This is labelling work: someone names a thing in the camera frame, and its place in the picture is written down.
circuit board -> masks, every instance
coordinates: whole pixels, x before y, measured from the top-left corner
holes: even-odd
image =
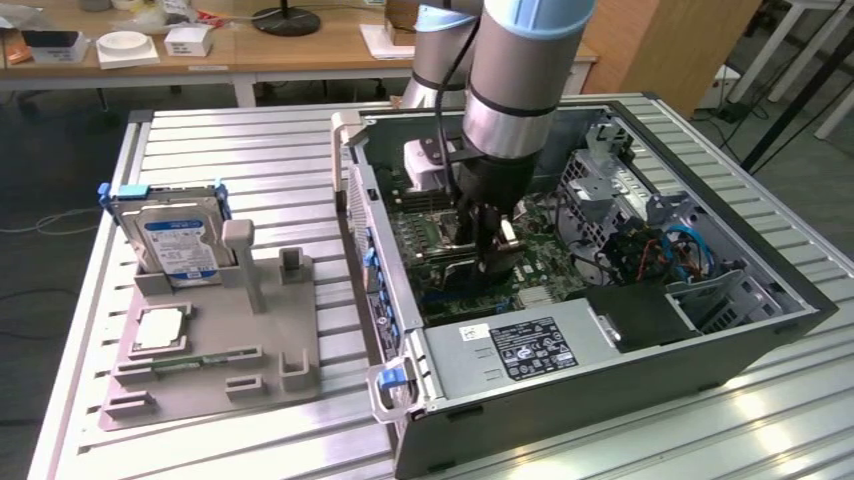
[[[413,293],[428,325],[444,325],[562,302],[589,288],[573,255],[554,233],[550,206],[541,195],[524,199],[514,228],[528,248],[510,279],[489,290],[450,288],[450,272],[468,272],[473,246],[456,246],[454,210],[398,209],[390,214]]]

blue hard drive label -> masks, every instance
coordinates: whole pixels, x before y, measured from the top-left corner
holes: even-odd
[[[149,230],[150,232],[203,227],[205,223],[202,222],[202,220],[179,220],[177,222],[151,222],[146,224],[146,230]]]
[[[578,365],[554,318],[490,330],[498,355],[514,380],[526,380]]]
[[[214,249],[206,243],[205,222],[173,220],[143,226],[149,245],[163,266],[163,272],[182,280],[203,280],[217,275],[219,265]]]

warning label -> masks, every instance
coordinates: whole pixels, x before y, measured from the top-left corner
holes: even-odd
[[[578,365],[552,317],[490,330],[508,375],[525,380]]]

open computer tower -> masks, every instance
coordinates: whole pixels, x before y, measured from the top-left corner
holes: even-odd
[[[561,105],[506,231],[517,264],[489,288],[445,191],[407,171],[433,113],[359,122],[338,203],[398,477],[722,385],[836,312],[618,102]],[[640,149],[676,178],[661,191]]]

aluminum table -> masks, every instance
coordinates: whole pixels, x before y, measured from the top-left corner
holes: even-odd
[[[678,114],[618,99],[841,311],[724,387],[616,418],[432,478],[838,478],[854,472],[854,264],[746,176]],[[258,257],[301,245],[317,260],[323,396],[290,408],[103,432],[99,406],[131,297],[135,257],[102,218],[31,479],[390,478],[393,451],[371,417],[369,366],[335,222],[330,116],[386,103],[138,115],[113,183],[223,178],[237,218],[258,226]],[[662,191],[677,187],[637,149]]]

